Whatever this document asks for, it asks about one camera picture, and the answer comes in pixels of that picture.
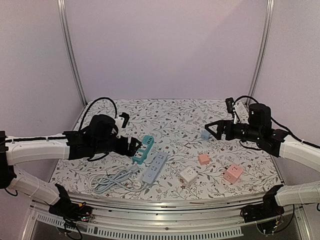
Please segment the small pink charger plug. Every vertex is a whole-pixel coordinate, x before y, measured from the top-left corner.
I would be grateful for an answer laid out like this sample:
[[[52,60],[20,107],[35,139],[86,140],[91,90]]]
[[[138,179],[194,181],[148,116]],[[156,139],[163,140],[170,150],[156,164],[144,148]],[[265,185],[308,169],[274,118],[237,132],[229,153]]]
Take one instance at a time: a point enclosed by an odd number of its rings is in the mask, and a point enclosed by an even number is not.
[[[210,159],[207,154],[198,155],[198,161],[200,165],[207,165],[210,163]]]

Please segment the white cube socket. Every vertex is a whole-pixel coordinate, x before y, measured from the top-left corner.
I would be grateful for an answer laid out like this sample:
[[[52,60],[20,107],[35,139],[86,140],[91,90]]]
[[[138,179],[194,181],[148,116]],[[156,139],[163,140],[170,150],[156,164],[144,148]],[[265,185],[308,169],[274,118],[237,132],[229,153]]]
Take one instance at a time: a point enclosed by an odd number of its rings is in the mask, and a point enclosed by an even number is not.
[[[179,173],[179,181],[186,187],[192,185],[198,177],[198,173],[192,168],[187,167]]]

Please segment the light blue power strip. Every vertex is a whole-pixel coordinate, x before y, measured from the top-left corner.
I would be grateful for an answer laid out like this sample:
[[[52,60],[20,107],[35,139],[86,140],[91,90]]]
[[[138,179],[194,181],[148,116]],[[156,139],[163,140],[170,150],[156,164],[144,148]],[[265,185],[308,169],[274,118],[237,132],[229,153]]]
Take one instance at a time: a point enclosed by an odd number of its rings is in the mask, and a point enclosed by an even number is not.
[[[158,174],[160,173],[162,167],[164,166],[166,160],[168,158],[168,154],[165,152],[158,152],[154,157],[150,167],[145,172],[142,182],[146,185],[152,185]]]

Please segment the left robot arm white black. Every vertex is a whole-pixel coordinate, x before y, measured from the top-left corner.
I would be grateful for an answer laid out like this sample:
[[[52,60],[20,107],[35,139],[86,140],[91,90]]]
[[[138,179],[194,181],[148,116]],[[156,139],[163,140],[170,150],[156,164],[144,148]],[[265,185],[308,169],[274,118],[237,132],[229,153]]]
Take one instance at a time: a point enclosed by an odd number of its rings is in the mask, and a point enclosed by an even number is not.
[[[141,146],[134,137],[125,137],[129,116],[125,113],[112,118],[94,115],[89,125],[79,130],[40,137],[15,138],[0,133],[0,187],[14,190],[49,205],[51,214],[80,220],[92,213],[85,203],[71,201],[67,190],[60,184],[45,182],[17,165],[42,160],[95,160],[95,155],[116,153],[132,157]]]

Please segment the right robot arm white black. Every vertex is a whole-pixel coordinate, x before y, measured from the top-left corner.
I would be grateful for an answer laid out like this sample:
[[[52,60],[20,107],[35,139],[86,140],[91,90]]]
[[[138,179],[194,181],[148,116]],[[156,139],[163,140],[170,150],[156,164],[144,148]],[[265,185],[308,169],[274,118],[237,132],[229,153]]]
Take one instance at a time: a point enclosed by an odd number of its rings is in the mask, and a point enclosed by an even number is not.
[[[216,140],[240,140],[257,145],[259,150],[277,157],[295,161],[316,171],[320,170],[320,148],[298,139],[286,127],[272,128],[274,119],[271,109],[262,103],[249,105],[247,123],[241,123],[232,98],[226,99],[227,112],[232,120],[218,120],[204,126]],[[250,204],[240,211],[246,223],[272,218],[284,213],[285,206],[296,204],[318,204],[320,202],[319,181],[300,185],[275,185],[262,197],[262,203]]]

